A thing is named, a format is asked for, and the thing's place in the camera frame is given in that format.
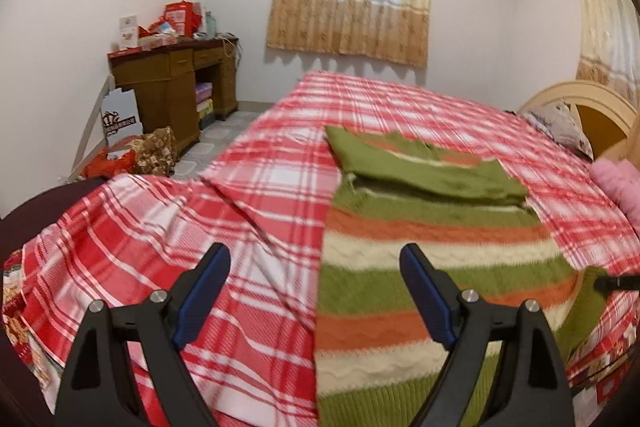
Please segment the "red plaid bed sheet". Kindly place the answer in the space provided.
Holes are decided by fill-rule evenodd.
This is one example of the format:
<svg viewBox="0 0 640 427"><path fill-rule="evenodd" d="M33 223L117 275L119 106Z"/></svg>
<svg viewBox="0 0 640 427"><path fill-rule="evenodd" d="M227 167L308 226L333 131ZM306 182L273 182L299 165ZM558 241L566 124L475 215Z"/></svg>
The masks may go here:
<svg viewBox="0 0 640 427"><path fill-rule="evenodd" d="M190 181L122 174L10 257L6 332L54 404L91 301L133 305L215 243L231 270L184 350L226 426L400 426L445 361L398 268L407 243L485 299L536 298L578 373L634 321L634 228L522 118L312 72Z"/></svg>

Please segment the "red gift box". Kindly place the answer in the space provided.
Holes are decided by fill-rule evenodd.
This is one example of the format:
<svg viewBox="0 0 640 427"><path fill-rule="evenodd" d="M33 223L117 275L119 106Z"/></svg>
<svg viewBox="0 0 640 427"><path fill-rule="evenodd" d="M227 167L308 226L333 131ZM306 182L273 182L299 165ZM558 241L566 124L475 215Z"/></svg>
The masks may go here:
<svg viewBox="0 0 640 427"><path fill-rule="evenodd" d="M164 17L179 36L192 38L200 31L202 22L201 3L182 0L166 4Z"/></svg>

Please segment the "green orange striped knit sweater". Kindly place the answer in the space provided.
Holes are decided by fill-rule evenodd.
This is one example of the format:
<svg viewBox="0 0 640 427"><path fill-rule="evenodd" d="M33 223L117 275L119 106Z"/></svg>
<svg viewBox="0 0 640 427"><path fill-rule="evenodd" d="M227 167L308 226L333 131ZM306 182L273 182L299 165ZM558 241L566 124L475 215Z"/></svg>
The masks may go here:
<svg viewBox="0 0 640 427"><path fill-rule="evenodd" d="M323 426L570 426L565 365L596 327L576 269L494 160L327 127L317 326Z"/></svg>

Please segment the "white printed carton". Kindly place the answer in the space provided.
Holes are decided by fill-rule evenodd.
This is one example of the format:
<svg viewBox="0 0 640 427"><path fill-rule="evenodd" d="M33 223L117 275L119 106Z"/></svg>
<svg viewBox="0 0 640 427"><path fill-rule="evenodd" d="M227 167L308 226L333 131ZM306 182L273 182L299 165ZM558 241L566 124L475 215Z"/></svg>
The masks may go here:
<svg viewBox="0 0 640 427"><path fill-rule="evenodd" d="M101 117L109 146L143 133L134 90L122 91L118 88L105 95L101 105Z"/></svg>

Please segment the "stacked boxes under desk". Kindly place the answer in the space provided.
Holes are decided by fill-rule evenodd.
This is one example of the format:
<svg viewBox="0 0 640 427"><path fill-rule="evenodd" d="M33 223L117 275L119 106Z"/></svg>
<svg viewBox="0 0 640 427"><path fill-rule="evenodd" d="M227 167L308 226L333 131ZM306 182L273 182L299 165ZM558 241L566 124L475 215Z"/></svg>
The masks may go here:
<svg viewBox="0 0 640 427"><path fill-rule="evenodd" d="M196 111L198 112L198 127L204 129L215 118L213 100L213 83L199 82L195 86Z"/></svg>

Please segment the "grey striped pillow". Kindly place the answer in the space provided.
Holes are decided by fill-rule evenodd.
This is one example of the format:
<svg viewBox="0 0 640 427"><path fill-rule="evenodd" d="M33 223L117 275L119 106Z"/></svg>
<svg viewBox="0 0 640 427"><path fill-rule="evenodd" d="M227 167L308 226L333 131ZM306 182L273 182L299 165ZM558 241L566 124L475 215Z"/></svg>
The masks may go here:
<svg viewBox="0 0 640 427"><path fill-rule="evenodd" d="M578 157L593 161L593 150L587 135L579 127L570 108L563 101L534 107L521 113L533 127Z"/></svg>

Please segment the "dark wooden desk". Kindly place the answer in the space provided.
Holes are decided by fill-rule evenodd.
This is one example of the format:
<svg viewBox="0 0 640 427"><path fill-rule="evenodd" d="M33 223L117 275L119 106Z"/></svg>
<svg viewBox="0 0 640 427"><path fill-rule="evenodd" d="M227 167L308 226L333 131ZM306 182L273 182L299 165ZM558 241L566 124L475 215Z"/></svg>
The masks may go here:
<svg viewBox="0 0 640 427"><path fill-rule="evenodd" d="M196 85L213 86L214 117L225 120L239 108L236 70L241 55L235 35L183 40L149 51L107 55L115 86L134 91L143 131L171 127L179 152L200 139Z"/></svg>

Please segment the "cream wooden headboard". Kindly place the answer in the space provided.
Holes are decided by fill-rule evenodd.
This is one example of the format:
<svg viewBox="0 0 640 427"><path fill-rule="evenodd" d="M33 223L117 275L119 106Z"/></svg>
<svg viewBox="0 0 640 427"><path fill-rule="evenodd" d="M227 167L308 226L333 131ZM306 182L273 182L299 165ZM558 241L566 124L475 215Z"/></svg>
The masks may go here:
<svg viewBox="0 0 640 427"><path fill-rule="evenodd" d="M530 98L518 113L562 101L587 135L594 157L628 159L639 167L639 112L603 84L573 80L554 84Z"/></svg>

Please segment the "pink folded blanket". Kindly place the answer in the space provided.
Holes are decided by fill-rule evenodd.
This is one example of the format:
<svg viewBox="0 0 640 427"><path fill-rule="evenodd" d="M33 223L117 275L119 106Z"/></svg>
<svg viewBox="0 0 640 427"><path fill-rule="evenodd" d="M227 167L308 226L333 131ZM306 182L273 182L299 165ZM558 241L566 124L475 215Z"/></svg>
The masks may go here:
<svg viewBox="0 0 640 427"><path fill-rule="evenodd" d="M636 233L640 231L639 170L628 159L599 158L589 167L591 180L620 208Z"/></svg>

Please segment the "white greeting card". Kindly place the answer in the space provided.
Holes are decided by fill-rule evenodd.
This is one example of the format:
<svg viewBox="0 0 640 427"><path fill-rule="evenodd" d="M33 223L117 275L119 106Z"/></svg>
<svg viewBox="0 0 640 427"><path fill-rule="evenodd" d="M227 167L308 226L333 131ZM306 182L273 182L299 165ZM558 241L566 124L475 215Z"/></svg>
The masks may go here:
<svg viewBox="0 0 640 427"><path fill-rule="evenodd" d="M135 49L138 46L139 29L135 15L123 16L119 19L118 45L121 51Z"/></svg>

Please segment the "red plastic bag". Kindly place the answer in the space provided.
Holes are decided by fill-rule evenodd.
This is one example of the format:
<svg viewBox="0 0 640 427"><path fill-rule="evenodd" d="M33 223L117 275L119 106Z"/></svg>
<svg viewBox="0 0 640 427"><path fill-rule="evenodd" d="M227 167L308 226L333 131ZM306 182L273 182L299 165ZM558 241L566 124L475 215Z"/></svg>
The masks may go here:
<svg viewBox="0 0 640 427"><path fill-rule="evenodd" d="M136 153L133 150L126 150L117 158L109 158L107 151L101 150L81 171L81 176L84 179L111 179L122 173L133 173L134 165L136 165Z"/></svg>

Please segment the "beige side curtain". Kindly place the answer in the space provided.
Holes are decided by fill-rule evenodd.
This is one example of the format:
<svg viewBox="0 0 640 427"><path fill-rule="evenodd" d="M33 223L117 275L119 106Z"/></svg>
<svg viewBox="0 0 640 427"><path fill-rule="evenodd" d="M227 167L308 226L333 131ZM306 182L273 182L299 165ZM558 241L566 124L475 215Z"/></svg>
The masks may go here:
<svg viewBox="0 0 640 427"><path fill-rule="evenodd" d="M576 77L609 87L639 106L639 14L631 0L580 0Z"/></svg>

